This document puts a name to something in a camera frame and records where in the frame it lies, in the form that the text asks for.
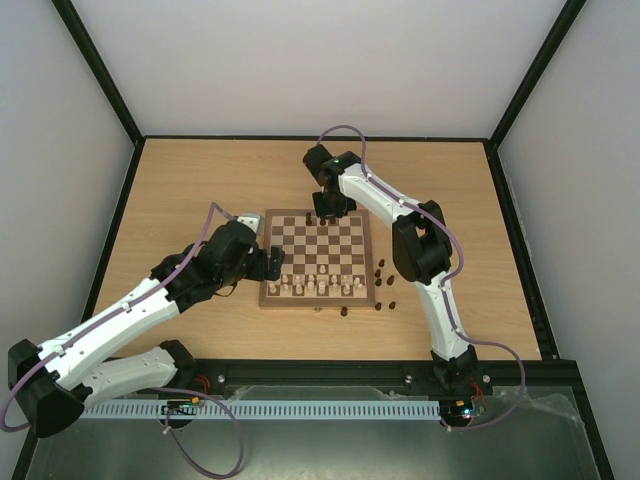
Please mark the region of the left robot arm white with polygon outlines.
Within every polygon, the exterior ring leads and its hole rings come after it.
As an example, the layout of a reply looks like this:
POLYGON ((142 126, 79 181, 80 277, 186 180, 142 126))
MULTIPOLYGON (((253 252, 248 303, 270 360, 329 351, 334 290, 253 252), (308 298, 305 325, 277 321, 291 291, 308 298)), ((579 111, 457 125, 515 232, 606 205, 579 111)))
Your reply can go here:
POLYGON ((234 217, 203 246, 188 246, 154 267, 132 291, 78 327, 39 345, 8 351, 8 386, 39 438, 56 435, 103 401, 138 390, 187 385, 195 361, 177 340, 119 360, 112 354, 151 328, 210 300, 241 280, 275 281, 283 254, 259 247, 264 219, 234 217))

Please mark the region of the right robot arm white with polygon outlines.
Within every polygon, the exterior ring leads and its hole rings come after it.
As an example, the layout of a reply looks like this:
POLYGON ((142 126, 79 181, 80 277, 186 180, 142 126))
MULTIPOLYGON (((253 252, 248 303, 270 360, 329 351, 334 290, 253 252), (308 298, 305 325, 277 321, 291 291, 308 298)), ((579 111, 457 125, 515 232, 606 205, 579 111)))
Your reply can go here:
POLYGON ((450 270, 455 244, 440 206, 405 196, 350 151, 334 156, 317 144, 307 151, 303 164, 320 186, 312 194, 319 217, 340 219, 361 205, 390 228, 393 264, 415 286, 429 321, 433 375, 443 390, 460 390, 470 381, 478 360, 453 296, 450 270))

